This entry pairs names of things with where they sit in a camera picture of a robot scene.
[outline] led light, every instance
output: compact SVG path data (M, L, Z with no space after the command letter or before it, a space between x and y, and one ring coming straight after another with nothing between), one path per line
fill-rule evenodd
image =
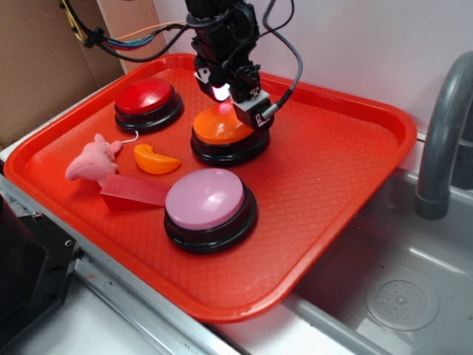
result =
M225 84L222 87L212 87L215 99L218 101L225 101L230 96L228 89L230 89L230 85L228 84Z

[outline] faucet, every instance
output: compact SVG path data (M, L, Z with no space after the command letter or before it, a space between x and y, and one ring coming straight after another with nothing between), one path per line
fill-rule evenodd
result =
M439 220L449 210L450 185L473 189L473 52L450 68L423 148L415 212Z

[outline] red plastic tray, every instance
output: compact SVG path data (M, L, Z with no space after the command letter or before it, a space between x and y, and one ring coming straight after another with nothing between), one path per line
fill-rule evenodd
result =
M170 55L123 76L20 145L7 159L5 174L190 315L206 322L243 320L288 294L412 148L417 130L394 107L298 85L276 114L268 149L230 168L256 195L256 229L223 253L186 254L166 236L163 209L111 212L97 183L69 182L64 172L95 133L109 142L130 139L115 123L114 99L126 85L150 77L170 81L185 112L163 131L125 144L117 157L119 173L173 184L205 168L191 151L191 126L214 102L199 91L192 61L192 55ZM262 76L273 100L289 83ZM134 162L139 143L183 165L168 175L148 175Z

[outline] pink stuffed toy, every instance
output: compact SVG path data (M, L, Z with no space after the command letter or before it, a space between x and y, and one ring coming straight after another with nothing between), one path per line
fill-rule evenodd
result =
M86 144L82 153L74 159L66 170L66 179L74 181L78 178L97 181L103 187L108 174L115 174L118 165L114 163L115 154L123 143L115 141L109 144L102 135L96 134L95 141Z

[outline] red wooden block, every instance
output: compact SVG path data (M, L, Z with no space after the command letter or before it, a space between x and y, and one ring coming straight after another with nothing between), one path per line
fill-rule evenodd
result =
M164 207L171 185L109 174L101 196L112 211Z

